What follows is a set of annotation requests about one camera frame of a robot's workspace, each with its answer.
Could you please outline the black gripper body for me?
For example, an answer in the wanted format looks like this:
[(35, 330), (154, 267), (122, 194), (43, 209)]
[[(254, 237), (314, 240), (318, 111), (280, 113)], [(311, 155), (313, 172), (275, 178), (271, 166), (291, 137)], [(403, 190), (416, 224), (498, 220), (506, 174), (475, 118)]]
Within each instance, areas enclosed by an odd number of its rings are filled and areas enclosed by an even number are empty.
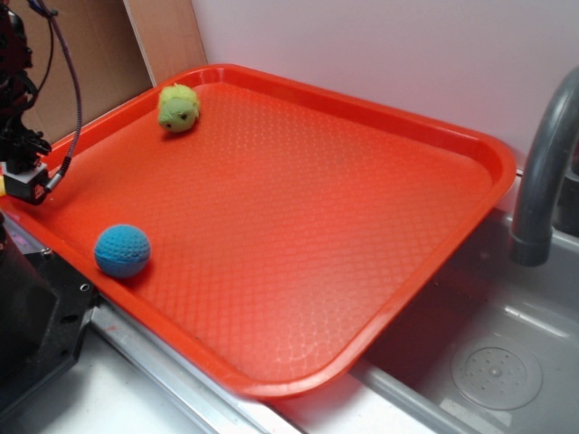
[(25, 127), (22, 116), (35, 104), (39, 90), (30, 80), (32, 50), (24, 24), (1, 5), (1, 161), (11, 173), (34, 170), (51, 152), (41, 132)]

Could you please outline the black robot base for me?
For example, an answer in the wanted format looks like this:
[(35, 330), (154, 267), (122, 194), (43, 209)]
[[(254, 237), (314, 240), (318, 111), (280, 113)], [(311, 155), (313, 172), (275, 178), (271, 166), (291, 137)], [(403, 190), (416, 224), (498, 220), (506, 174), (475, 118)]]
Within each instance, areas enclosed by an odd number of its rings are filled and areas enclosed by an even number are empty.
[(1, 216), (1, 394), (76, 364), (94, 284)]

